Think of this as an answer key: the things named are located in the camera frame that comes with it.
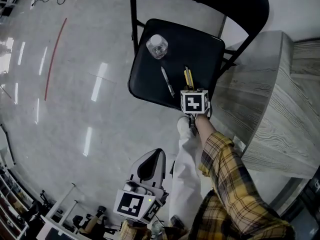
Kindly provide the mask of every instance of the gray floor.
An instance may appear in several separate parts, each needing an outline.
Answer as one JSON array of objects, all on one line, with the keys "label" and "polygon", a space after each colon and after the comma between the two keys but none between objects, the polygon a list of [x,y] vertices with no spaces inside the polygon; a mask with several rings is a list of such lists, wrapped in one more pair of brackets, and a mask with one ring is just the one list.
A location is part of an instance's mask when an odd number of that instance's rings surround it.
[{"label": "gray floor", "polygon": [[[128,91],[134,59],[129,0],[66,0],[63,5],[52,0],[32,10],[30,5],[31,0],[20,0],[0,26],[1,42],[13,42],[12,53],[0,57],[0,71],[8,71],[0,75],[5,90],[0,90],[0,114],[17,163],[14,171],[35,193],[43,189],[57,199],[73,182],[77,190],[71,199],[86,212],[97,205],[111,210],[134,160],[162,148],[170,167],[178,152],[181,114]],[[223,20],[219,12],[188,0],[141,0],[137,9],[142,22],[160,18],[213,35]],[[264,178],[259,174],[254,180]],[[259,191],[272,200],[288,179],[272,180],[275,194],[267,180]],[[167,209],[161,211],[163,219]]]}]

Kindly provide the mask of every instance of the yellow plaid shirt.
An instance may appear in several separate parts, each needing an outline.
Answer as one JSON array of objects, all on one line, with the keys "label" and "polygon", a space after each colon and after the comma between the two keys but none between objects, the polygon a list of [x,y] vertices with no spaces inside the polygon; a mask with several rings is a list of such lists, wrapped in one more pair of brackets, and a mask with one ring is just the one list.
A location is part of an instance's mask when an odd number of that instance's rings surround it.
[{"label": "yellow plaid shirt", "polygon": [[[204,198],[188,232],[178,217],[155,238],[158,240],[295,239],[293,228],[279,218],[259,196],[233,142],[220,132],[212,134],[203,149],[199,169],[211,177],[213,190]],[[122,240],[149,240],[147,227],[125,221]]]}]

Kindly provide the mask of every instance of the chair seat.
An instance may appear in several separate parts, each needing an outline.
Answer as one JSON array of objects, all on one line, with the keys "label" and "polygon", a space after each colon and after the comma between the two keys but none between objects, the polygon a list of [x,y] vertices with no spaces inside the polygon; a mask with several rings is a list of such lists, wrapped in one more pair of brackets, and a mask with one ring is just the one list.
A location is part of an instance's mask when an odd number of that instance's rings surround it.
[{"label": "chair seat", "polygon": [[[146,47],[153,35],[168,42],[167,54],[155,59]],[[211,99],[224,55],[225,43],[210,34],[176,23],[150,19],[145,24],[128,81],[130,93],[138,99],[181,110],[180,91],[185,88],[185,66],[191,70],[194,87],[209,91]],[[171,96],[161,67],[174,90]]]}]

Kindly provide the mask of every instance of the sleeve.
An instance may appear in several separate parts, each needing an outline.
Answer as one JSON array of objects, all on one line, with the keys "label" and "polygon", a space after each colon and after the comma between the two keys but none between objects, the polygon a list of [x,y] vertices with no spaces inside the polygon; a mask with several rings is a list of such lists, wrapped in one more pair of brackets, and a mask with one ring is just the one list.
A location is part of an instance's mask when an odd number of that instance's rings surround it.
[{"label": "sleeve", "polygon": [[127,220],[122,224],[120,231],[120,240],[149,240],[151,231],[145,227],[133,227]]},{"label": "sleeve", "polygon": [[211,177],[213,189],[233,224],[246,238],[294,239],[293,228],[259,196],[233,146],[220,132],[211,134],[199,165],[203,175]]}]

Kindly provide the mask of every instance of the white pants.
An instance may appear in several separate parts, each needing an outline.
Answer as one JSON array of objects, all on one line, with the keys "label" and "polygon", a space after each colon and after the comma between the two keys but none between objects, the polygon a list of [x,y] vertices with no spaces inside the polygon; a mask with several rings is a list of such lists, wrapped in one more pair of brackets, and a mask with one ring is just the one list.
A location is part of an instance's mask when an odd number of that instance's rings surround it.
[{"label": "white pants", "polygon": [[173,168],[169,218],[178,216],[189,230],[203,201],[196,168],[199,145],[200,141],[191,132],[184,134],[179,140],[179,153]]}]

